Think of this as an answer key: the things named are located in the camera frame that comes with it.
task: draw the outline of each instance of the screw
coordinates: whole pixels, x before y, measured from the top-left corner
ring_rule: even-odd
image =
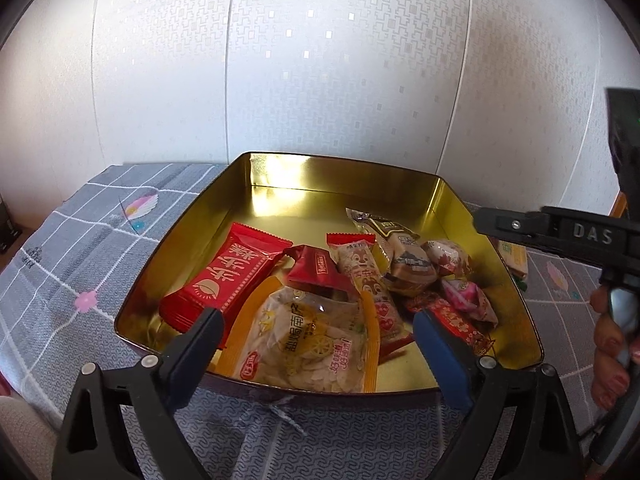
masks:
[[[152,354],[145,355],[140,361],[140,364],[145,368],[153,368],[158,364],[158,356]]]
[[[485,355],[484,357],[480,358],[480,366],[482,368],[488,368],[489,370],[491,370],[492,368],[495,368],[495,365],[497,365],[497,362],[493,357]]]
[[[95,372],[95,363],[85,363],[80,368],[82,375],[90,375]]]
[[[544,363],[540,369],[542,370],[542,373],[545,374],[548,377],[553,377],[556,374],[556,369],[552,367],[552,365]]]

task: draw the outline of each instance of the white wall panel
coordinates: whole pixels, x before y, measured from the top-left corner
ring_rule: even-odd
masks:
[[[473,0],[440,174],[463,198],[558,204],[585,133],[598,64],[594,0]]]
[[[94,90],[111,163],[222,161],[229,0],[98,0]]]
[[[232,0],[231,158],[283,150],[435,171],[468,0]]]
[[[609,214],[618,195],[608,141],[606,87],[640,88],[640,54],[620,20],[596,0],[600,24],[600,70],[582,151],[560,202],[562,207]]]
[[[37,227],[104,169],[91,89],[94,0],[35,0],[0,50],[0,191]]]

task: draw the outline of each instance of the snack package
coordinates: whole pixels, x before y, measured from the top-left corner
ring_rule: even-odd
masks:
[[[511,273],[523,281],[526,280],[529,273],[527,250],[521,245],[502,240],[496,240],[495,247]]]
[[[373,392],[379,348],[369,294],[342,303],[270,276],[242,307],[216,372],[281,388]]]
[[[340,274],[329,251],[308,245],[285,249],[296,263],[287,275],[287,284],[336,301],[357,301],[358,291],[348,276]]]
[[[463,278],[471,273],[471,258],[466,251],[451,240],[429,240],[422,244],[439,276],[454,275]]]
[[[386,218],[347,208],[347,216],[362,233],[376,235],[385,260],[380,269],[389,290],[415,296],[438,279],[424,249],[416,243],[418,235]]]
[[[441,298],[435,292],[427,291],[411,298],[404,302],[404,307],[413,313],[420,312],[425,308],[431,310],[441,325],[471,346],[477,356],[486,354],[494,345],[494,340],[482,334],[471,323],[463,319],[453,309],[449,301]]]
[[[244,300],[292,245],[234,222],[211,263],[183,288],[160,300],[160,317],[178,332],[187,332],[202,309],[212,306],[225,320],[222,348]]]
[[[471,319],[498,326],[498,318],[482,289],[473,282],[442,280],[442,290],[453,308],[465,312]]]
[[[329,245],[338,270],[351,278],[360,292],[370,292],[376,306],[380,324],[380,357],[390,354],[414,340],[402,322],[391,295],[382,282],[380,271],[373,260],[370,247],[373,235],[328,234]]]

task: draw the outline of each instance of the orange bag edge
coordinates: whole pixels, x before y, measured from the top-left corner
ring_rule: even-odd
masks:
[[[360,295],[362,298],[362,310],[364,314],[365,329],[367,331],[367,351],[364,365],[364,380],[362,382],[362,392],[371,394],[376,391],[376,381],[378,379],[378,359],[380,355],[380,326],[376,305],[373,303],[373,296],[366,290]]]
[[[226,340],[226,348],[222,351],[216,365],[217,374],[233,377],[240,353],[254,323],[255,313],[271,294],[282,287],[282,282],[276,276],[269,276],[246,299],[231,327],[231,332]]]

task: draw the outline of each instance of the fingernail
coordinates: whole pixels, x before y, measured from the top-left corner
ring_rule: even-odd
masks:
[[[622,376],[616,375],[609,381],[609,388],[618,396],[626,394],[629,382]]]
[[[609,339],[607,339],[607,342],[605,343],[605,346],[607,347],[607,350],[611,351],[611,352],[617,352],[618,351],[618,340],[614,337],[610,337]]]
[[[609,392],[604,392],[600,395],[600,404],[602,407],[609,411],[613,408],[613,405],[616,403],[616,399]]]

